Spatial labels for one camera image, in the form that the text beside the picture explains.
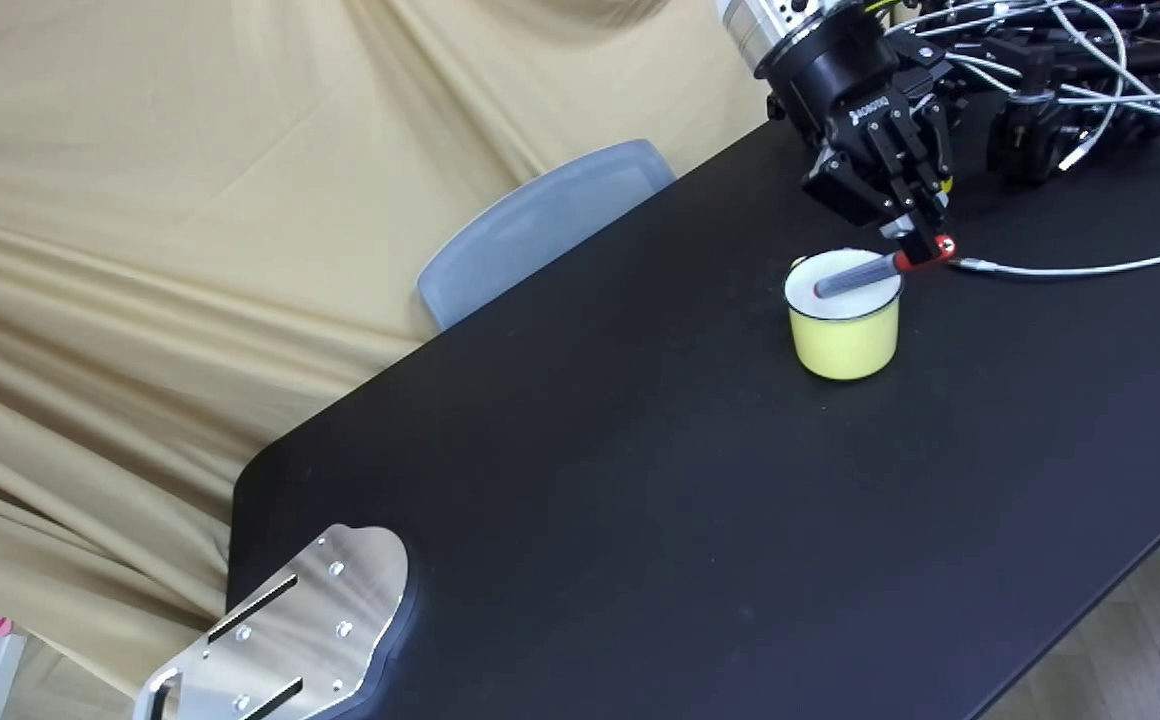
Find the silver metal part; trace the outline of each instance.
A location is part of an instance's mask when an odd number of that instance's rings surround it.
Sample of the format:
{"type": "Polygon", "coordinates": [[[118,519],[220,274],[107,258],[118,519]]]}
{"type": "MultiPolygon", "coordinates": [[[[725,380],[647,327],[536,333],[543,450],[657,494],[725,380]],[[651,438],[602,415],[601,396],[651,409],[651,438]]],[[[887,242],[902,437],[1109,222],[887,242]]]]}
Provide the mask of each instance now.
{"type": "Polygon", "coordinates": [[[863,258],[857,268],[844,268],[835,274],[824,274],[818,285],[812,285],[815,295],[844,295],[852,288],[866,288],[866,285],[879,285],[879,279],[891,279],[901,274],[895,271],[895,255],[877,255],[877,258],[863,258]]]}
{"type": "Polygon", "coordinates": [[[812,31],[826,9],[835,9],[835,0],[726,0],[725,26],[731,31],[742,65],[756,72],[783,37],[794,40],[812,31]]]}
{"type": "Polygon", "coordinates": [[[407,588],[386,527],[331,522],[146,675],[130,720],[311,720],[349,705],[407,588]]]}
{"type": "Polygon", "coordinates": [[[895,221],[887,221],[887,222],[879,229],[879,236],[891,238],[891,242],[901,242],[901,238],[913,236],[913,231],[917,231],[913,217],[895,217],[895,221]]]}

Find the white cup rim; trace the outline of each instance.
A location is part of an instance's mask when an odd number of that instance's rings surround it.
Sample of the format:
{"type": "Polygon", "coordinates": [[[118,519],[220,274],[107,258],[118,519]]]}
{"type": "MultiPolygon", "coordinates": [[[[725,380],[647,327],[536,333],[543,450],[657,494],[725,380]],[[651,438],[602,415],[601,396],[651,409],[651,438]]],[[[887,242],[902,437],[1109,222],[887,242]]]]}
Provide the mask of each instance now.
{"type": "Polygon", "coordinates": [[[866,246],[832,246],[832,253],[815,253],[815,255],[794,258],[783,274],[783,302],[794,316],[832,318],[832,325],[852,325],[852,318],[863,318],[863,316],[891,308],[901,299],[901,288],[902,288],[901,274],[866,285],[866,288],[852,288],[844,295],[815,295],[812,292],[812,285],[818,274],[877,258],[877,255],[879,253],[866,253],[866,246]]]}

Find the floor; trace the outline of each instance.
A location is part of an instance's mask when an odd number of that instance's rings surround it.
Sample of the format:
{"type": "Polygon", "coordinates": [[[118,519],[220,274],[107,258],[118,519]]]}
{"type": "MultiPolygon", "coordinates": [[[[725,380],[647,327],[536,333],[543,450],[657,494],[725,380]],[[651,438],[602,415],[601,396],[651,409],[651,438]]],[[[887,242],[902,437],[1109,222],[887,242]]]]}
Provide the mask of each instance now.
{"type": "MultiPolygon", "coordinates": [[[[2,720],[122,720],[126,699],[27,643],[2,720]]],[[[1160,553],[985,720],[1160,720],[1160,553]]]]}

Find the metal bracket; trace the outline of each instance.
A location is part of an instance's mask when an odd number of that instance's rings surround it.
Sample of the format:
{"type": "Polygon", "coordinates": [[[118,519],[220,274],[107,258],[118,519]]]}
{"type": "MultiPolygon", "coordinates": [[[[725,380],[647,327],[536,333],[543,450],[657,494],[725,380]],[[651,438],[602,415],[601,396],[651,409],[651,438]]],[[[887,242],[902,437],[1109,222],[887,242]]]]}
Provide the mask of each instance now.
{"type": "Polygon", "coordinates": [[[331,522],[146,675],[130,720],[311,720],[355,705],[407,588],[386,527],[331,522]]]}

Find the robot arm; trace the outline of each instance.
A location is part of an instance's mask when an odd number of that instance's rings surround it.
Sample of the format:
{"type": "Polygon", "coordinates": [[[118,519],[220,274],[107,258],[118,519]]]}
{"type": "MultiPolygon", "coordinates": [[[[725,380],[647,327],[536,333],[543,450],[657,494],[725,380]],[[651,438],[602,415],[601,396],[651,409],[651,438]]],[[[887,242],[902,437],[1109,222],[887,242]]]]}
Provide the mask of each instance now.
{"type": "Polygon", "coordinates": [[[718,16],[753,77],[772,82],[772,119],[792,119],[812,151],[802,190],[877,222],[901,264],[946,258],[939,52],[887,37],[863,0],[718,0],[718,16]]]}

